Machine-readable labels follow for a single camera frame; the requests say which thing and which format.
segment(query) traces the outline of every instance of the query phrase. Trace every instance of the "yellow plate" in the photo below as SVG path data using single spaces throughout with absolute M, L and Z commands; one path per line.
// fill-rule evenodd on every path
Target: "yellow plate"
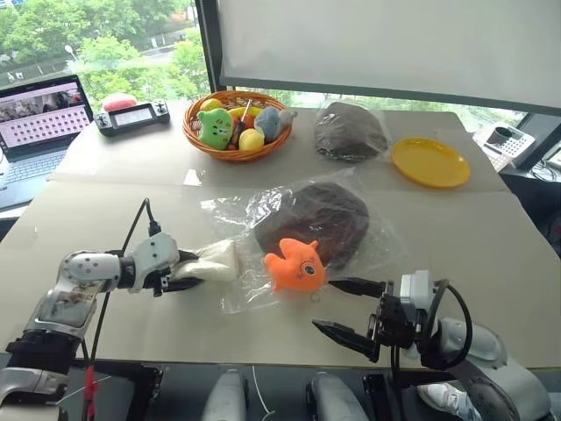
M 455 149 L 425 138 L 407 138 L 395 144 L 394 164 L 408 178 L 424 186 L 449 189 L 470 178 L 470 166 Z

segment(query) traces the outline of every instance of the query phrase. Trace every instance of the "wicker basket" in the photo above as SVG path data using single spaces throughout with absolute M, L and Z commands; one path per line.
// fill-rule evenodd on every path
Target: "wicker basket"
M 252 106 L 265 108 L 269 105 L 278 108 L 279 110 L 285 110 L 286 107 L 274 98 L 268 95 L 258 94 L 255 92 L 244 92 L 238 90 L 221 90 L 210 94 L 205 98 L 199 99 L 196 103 L 191 105 L 188 111 L 185 113 L 185 119 L 183 120 L 183 131 L 185 136 L 189 139 L 189 142 L 193 146 L 198 147 L 202 151 L 208 153 L 210 156 L 221 160 L 232 163 L 242 163 L 242 162 L 252 162 L 263 158 L 264 156 L 271 153 L 273 150 L 281 147 L 290 136 L 290 131 L 292 130 L 291 125 L 288 125 L 279 137 L 268 145 L 264 145 L 260 149 L 255 149 L 252 151 L 219 151 L 210 146 L 205 145 L 199 140 L 199 132 L 201 131 L 201 121 L 197 118 L 196 114 L 201 108 L 201 104 L 209 99 L 216 98 L 219 99 L 223 104 L 224 108 L 230 110 L 236 107 L 245 107 L 248 100 L 252 100 Z

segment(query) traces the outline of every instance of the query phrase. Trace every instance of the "laptop keyboard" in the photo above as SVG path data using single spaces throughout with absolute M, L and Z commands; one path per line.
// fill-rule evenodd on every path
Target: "laptop keyboard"
M 5 182 L 19 182 L 26 178 L 52 173 L 65 154 L 66 151 L 59 151 L 29 160 L 12 162 L 6 173 Z

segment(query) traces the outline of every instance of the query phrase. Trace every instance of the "game controller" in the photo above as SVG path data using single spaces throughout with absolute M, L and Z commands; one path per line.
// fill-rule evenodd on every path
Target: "game controller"
M 100 112 L 95 114 L 94 121 L 103 136 L 115 136 L 145 125 L 168 123 L 169 111 L 166 101 L 155 99 L 122 110 Z

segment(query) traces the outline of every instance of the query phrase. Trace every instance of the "red cable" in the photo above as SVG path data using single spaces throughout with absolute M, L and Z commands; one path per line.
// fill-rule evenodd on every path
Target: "red cable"
M 88 419 L 96 415 L 96 406 L 94 405 L 94 394 L 99 388 L 99 383 L 94 379 L 94 366 L 86 368 L 86 384 L 84 384 L 84 398 L 88 402 Z

